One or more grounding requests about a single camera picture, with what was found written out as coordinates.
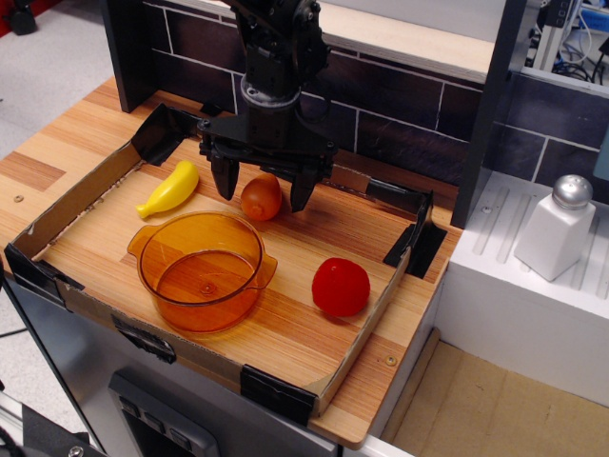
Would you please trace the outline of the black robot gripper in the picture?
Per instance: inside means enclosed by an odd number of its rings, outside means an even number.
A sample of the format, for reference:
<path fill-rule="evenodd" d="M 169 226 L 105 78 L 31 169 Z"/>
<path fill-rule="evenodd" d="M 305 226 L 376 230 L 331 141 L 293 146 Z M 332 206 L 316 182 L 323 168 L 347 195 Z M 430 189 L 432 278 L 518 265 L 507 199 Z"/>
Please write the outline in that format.
<path fill-rule="evenodd" d="M 248 163 L 289 179 L 291 211 L 304 210 L 317 183 L 331 176 L 336 145 L 300 117 L 297 78 L 245 76 L 240 89 L 246 102 L 243 113 L 198 122 L 201 153 L 210 162 L 218 193 L 230 201 L 240 165 Z"/>

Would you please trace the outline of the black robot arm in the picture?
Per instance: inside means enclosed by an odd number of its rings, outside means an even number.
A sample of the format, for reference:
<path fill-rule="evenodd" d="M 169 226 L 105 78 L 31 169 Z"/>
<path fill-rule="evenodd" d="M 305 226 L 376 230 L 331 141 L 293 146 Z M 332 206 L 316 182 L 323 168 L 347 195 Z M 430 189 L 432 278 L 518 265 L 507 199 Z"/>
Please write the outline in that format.
<path fill-rule="evenodd" d="M 288 181 L 293 211 L 305 209 L 316 185 L 330 177 L 337 145 L 312 129 L 302 88 L 327 66 L 329 47 L 316 1 L 231 1 L 246 55 L 241 94 L 246 111 L 204 119 L 200 150 L 216 189 L 232 198 L 242 163 Z"/>

